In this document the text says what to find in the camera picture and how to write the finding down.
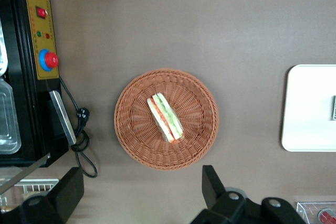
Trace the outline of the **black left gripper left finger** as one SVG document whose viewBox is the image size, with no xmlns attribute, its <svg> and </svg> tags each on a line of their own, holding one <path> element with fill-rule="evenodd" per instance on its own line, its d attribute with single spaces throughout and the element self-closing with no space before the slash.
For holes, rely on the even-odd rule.
<svg viewBox="0 0 336 224">
<path fill-rule="evenodd" d="M 49 191 L 48 200 L 62 221 L 68 221 L 84 195 L 83 173 L 72 167 Z"/>
</svg>

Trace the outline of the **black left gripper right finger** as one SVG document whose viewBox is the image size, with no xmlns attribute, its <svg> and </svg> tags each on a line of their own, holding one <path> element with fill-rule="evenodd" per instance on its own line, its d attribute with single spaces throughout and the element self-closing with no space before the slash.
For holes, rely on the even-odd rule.
<svg viewBox="0 0 336 224">
<path fill-rule="evenodd" d="M 202 194 L 208 209 L 211 209 L 226 189 L 212 165 L 202 167 Z"/>
</svg>

